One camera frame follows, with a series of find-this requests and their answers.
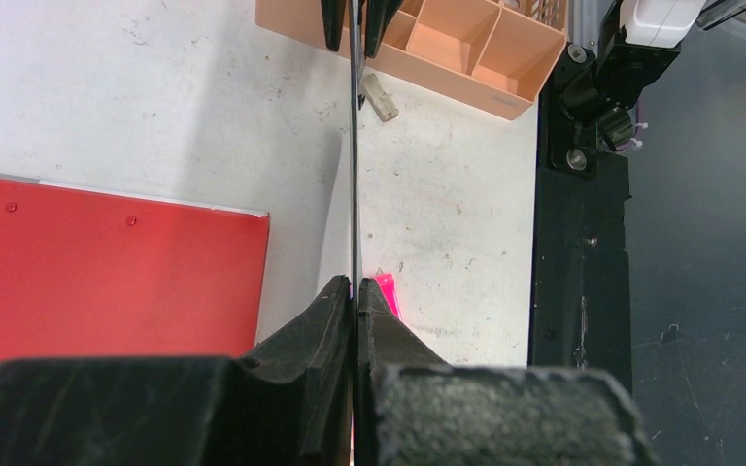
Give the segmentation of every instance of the white table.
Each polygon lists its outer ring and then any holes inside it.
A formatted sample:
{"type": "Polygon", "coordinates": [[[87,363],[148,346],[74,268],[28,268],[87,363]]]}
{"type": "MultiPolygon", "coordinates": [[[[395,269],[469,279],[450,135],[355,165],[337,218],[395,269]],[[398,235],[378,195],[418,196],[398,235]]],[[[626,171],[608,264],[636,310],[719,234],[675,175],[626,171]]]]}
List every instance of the white table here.
{"type": "MultiPolygon", "coordinates": [[[[258,338],[317,287],[348,63],[249,0],[0,1],[0,173],[269,212],[258,338]]],[[[365,273],[459,364],[526,363],[536,111],[508,122],[387,76],[360,121],[365,273]]]]}

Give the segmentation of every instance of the black cable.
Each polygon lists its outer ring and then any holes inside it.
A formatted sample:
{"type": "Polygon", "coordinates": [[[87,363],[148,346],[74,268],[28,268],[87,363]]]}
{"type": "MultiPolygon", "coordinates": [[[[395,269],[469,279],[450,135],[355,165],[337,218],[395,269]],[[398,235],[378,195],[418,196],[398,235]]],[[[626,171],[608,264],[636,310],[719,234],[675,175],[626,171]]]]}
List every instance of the black cable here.
{"type": "Polygon", "coordinates": [[[706,26],[706,27],[703,27],[702,29],[703,29],[703,30],[705,30],[705,31],[709,31],[709,30],[713,29],[714,27],[716,27],[716,26],[718,26],[718,25],[722,24],[723,22],[725,22],[725,21],[727,21],[727,20],[729,20],[729,19],[733,19],[733,18],[735,18],[735,17],[738,17],[739,15],[741,15],[741,14],[743,14],[743,13],[745,13],[745,12],[746,12],[746,7],[745,7],[745,8],[743,8],[743,9],[741,9],[741,10],[739,10],[739,11],[738,11],[738,12],[736,12],[736,13],[733,13],[733,14],[731,14],[730,16],[727,16],[727,17],[723,17],[722,19],[720,19],[720,20],[718,20],[718,21],[714,22],[713,24],[709,24],[709,25],[708,25],[708,26],[706,26]]]}

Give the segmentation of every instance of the white robot part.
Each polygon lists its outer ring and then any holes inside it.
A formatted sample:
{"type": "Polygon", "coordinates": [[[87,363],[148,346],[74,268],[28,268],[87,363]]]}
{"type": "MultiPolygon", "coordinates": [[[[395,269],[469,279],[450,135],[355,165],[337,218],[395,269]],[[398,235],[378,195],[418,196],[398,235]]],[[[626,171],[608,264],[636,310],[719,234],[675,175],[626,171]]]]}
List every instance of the white robot part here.
{"type": "Polygon", "coordinates": [[[625,42],[673,49],[691,30],[706,0],[623,0],[619,25],[625,42]]]}

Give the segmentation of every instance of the red board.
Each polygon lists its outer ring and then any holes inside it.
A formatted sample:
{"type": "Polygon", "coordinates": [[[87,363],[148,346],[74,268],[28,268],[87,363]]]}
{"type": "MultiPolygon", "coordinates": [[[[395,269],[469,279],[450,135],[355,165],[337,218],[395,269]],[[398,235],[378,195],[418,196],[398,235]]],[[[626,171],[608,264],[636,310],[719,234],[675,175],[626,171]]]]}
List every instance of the red board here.
{"type": "Polygon", "coordinates": [[[0,360],[244,353],[269,225],[0,180],[0,360]]]}

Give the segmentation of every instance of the gray floor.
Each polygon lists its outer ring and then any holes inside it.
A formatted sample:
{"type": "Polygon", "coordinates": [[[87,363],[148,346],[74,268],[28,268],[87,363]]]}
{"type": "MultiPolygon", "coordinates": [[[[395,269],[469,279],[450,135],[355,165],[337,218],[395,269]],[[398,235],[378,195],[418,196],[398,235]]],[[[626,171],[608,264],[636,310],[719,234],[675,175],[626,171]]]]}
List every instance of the gray floor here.
{"type": "Polygon", "coordinates": [[[746,26],[692,31],[641,104],[626,205],[635,399],[663,464],[746,465],[746,26]]]}

